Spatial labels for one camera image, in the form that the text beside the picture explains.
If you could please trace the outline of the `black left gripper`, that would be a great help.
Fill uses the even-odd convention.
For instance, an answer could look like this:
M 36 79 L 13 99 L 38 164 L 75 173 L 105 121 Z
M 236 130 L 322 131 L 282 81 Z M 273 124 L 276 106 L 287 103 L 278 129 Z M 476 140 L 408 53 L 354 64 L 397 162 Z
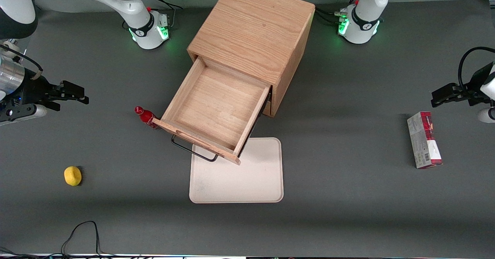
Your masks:
M 456 83 L 448 83 L 445 86 L 431 92 L 432 108 L 436 108 L 446 102 L 448 99 L 456 98 L 456 102 L 468 101 L 469 106 L 485 103 L 494 106 L 494 97 L 489 97 L 487 93 L 481 91 L 481 87 L 489 79 L 493 72 L 494 62 L 490 62 L 481 69 L 477 70 L 471 77 L 468 83 L 463 82 L 463 64 L 459 63 L 458 67 L 458 85 Z

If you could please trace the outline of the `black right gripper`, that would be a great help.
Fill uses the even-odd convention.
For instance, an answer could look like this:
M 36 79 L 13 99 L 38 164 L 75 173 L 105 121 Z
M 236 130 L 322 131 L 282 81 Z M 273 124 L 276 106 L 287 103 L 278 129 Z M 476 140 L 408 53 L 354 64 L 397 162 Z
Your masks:
M 40 104 L 53 111 L 60 111 L 61 106 L 55 101 L 64 100 L 63 95 L 76 98 L 82 104 L 89 104 L 89 97 L 85 96 L 83 87 L 65 80 L 52 84 L 43 76 L 36 80 L 29 77 L 3 77 L 2 91 L 6 93 L 2 99 L 2 111 L 8 106 L 23 104 Z

